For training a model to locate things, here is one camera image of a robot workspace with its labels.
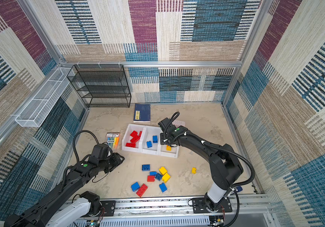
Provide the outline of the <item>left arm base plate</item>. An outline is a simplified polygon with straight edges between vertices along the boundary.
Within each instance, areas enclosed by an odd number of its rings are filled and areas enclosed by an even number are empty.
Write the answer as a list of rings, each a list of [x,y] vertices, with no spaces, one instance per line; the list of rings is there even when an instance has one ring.
[[[116,201],[115,200],[107,200],[107,201],[100,201],[100,205],[98,208],[98,218],[105,218],[105,217],[113,217],[115,213]]]

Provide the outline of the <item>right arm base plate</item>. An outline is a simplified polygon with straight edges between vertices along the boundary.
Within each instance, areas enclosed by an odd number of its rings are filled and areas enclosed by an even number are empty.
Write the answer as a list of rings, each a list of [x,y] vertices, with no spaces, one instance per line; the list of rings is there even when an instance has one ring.
[[[188,200],[188,205],[193,208],[194,213],[232,212],[229,198],[223,198],[218,203],[214,203],[209,197],[195,197]]]

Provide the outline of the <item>blue lego top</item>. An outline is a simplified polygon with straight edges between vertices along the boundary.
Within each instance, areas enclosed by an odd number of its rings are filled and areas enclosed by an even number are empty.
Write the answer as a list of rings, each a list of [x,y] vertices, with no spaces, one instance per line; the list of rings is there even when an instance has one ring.
[[[151,148],[151,147],[152,147],[152,143],[151,143],[151,141],[147,141],[146,144],[147,144],[147,147],[148,147],[148,148]]]

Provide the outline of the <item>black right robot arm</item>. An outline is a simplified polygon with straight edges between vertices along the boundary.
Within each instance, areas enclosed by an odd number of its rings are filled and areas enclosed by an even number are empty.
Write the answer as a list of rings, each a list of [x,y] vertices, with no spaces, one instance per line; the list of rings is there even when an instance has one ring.
[[[173,120],[165,118],[158,123],[162,145],[177,145],[190,149],[209,163],[213,184],[205,194],[205,204],[209,212],[220,208],[223,200],[238,186],[251,183],[256,172],[254,166],[233,148],[209,142],[192,133],[184,126],[176,127]]]

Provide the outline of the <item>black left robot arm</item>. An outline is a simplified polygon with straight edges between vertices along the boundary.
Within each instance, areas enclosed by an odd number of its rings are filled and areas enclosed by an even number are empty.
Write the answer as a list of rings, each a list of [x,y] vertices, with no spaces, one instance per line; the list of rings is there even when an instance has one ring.
[[[73,166],[66,167],[62,181],[45,197],[21,215],[7,217],[5,227],[45,227],[58,209],[99,172],[109,173],[125,158],[114,153],[107,144],[96,144],[92,153]]]

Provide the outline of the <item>red long lego diagonal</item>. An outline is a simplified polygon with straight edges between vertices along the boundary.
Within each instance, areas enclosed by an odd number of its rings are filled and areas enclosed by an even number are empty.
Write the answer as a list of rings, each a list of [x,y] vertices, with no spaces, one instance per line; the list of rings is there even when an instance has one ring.
[[[140,136],[136,136],[130,140],[131,143],[137,143],[140,140]]]

